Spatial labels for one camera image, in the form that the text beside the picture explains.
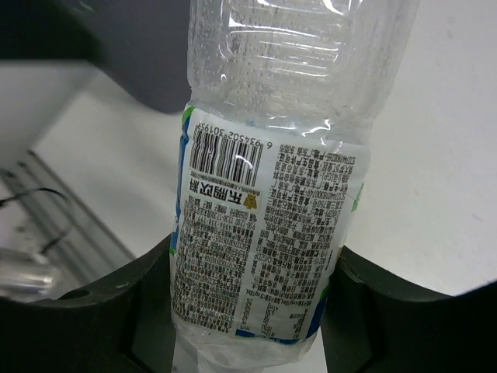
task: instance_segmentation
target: plastic water bottle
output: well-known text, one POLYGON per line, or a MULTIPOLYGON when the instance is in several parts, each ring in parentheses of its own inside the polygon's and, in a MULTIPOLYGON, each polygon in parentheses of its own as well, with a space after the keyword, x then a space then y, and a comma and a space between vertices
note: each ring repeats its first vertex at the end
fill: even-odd
POLYGON ((192 0, 172 314, 201 371, 299 361, 419 0, 192 0))

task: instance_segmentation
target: black cable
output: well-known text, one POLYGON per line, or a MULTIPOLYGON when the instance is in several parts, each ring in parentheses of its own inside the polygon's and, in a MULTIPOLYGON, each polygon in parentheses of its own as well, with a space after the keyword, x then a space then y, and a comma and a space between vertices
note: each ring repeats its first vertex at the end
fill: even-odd
POLYGON ((71 231, 73 225, 74 225, 74 206, 72 204, 72 201, 63 193, 59 192, 58 190, 51 189, 51 188, 35 188, 35 189, 29 189, 25 190, 24 192, 17 193, 11 197, 4 198, 3 200, 0 200, 0 209, 5 207, 9 202, 12 202, 14 200, 20 200, 21 198, 30 196, 33 193, 36 192, 46 192, 46 193, 52 193, 64 200, 67 206, 67 212, 68 212, 68 223, 64 227, 64 229, 59 233, 57 237, 54 239, 50 240, 48 243, 46 243, 43 248, 41 249, 40 253, 45 255, 47 254, 48 250, 50 250, 52 247, 56 246, 62 239, 64 239, 69 232, 71 231))

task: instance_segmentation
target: nutrition label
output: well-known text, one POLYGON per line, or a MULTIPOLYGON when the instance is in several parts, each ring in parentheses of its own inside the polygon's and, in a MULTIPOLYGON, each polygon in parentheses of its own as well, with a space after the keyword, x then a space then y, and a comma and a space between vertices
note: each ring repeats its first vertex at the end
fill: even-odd
POLYGON ((173 308, 203 328, 296 343, 319 326, 369 155, 243 130, 190 118, 173 308))

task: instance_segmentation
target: white surface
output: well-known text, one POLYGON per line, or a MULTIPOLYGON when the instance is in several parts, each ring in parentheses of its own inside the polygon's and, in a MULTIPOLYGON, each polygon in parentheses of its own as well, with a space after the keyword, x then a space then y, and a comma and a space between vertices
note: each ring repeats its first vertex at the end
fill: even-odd
MULTIPOLYGON (((374 126, 373 162, 347 241, 452 295, 497 278, 496 15, 492 0, 421 3, 374 126)), ((179 116, 146 110, 101 76, 37 151, 141 255, 171 232, 179 127, 179 116)), ((319 366, 280 371, 324 371, 316 348, 319 366)))
POLYGON ((94 70, 84 65, 0 66, 0 166, 9 166, 32 146, 94 70))

